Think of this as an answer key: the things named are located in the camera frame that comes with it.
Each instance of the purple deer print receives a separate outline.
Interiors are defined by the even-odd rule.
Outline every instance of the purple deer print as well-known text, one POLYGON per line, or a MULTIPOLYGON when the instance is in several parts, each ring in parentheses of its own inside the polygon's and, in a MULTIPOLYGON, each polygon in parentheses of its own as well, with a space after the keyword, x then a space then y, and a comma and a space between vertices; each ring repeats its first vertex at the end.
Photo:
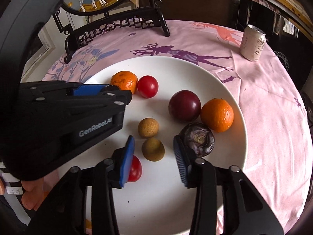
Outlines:
POLYGON ((131 50, 131 52, 134 52, 134 55, 142 56, 145 54, 149 54, 153 56, 154 54, 158 55, 159 53, 163 54, 171 54, 172 57, 175 58, 180 58, 182 60, 192 62, 196 65, 199 65, 200 62, 202 63, 207 63, 215 67, 220 67, 225 70, 228 70, 226 67, 217 65, 213 62, 208 61, 208 59, 230 59, 232 58, 231 56, 229 57, 216 57, 216 56, 200 56, 195 53, 181 50, 181 49, 172 49, 174 46, 163 46, 163 47, 158 47, 158 43, 155 44, 148 44, 146 47, 141 47, 145 49, 140 49, 140 50, 131 50))

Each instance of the round table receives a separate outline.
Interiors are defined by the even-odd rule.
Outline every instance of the round table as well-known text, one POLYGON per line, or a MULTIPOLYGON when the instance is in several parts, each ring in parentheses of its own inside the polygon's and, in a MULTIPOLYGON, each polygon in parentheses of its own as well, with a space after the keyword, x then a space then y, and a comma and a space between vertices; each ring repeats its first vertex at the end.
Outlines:
MULTIPOLYGON (((239 52, 242 32, 208 23, 167 21, 161 28, 124 27, 105 32, 79 49, 69 64, 63 55, 43 80, 85 82, 100 70, 136 56, 170 56, 190 61, 220 79, 242 110, 248 132, 243 169, 265 198, 284 231, 298 220, 312 173, 307 114, 287 71, 266 44, 251 62, 239 52)), ((223 231, 218 213, 217 234, 223 231)))

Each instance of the beverage can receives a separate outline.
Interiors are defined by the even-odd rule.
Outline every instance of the beverage can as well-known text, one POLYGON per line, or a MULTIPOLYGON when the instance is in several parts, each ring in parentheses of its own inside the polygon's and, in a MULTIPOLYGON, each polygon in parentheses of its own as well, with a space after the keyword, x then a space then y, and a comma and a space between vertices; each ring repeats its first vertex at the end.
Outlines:
POLYGON ((265 42, 265 33, 253 25, 248 25, 242 36, 240 53, 250 61, 258 61, 265 42))

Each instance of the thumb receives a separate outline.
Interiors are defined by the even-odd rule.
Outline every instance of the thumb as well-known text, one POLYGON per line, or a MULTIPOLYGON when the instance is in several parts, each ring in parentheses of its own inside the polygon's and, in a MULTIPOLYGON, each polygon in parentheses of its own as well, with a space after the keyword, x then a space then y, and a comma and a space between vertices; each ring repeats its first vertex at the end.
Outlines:
POLYGON ((4 195, 4 192, 5 192, 5 187, 4 187, 4 184, 0 178, 0 195, 4 195))

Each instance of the white tag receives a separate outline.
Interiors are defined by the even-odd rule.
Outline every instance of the white tag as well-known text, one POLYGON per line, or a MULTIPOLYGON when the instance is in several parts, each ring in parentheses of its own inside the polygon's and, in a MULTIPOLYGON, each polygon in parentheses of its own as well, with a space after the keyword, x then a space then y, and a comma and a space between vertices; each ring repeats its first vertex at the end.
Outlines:
POLYGON ((7 186, 6 189, 7 189, 8 194, 15 194, 15 195, 23 194, 23 188, 22 187, 7 186))
POLYGON ((12 174, 10 173, 2 173, 2 178, 3 178, 3 181, 6 183, 16 183, 20 181, 16 177, 13 177, 12 174))

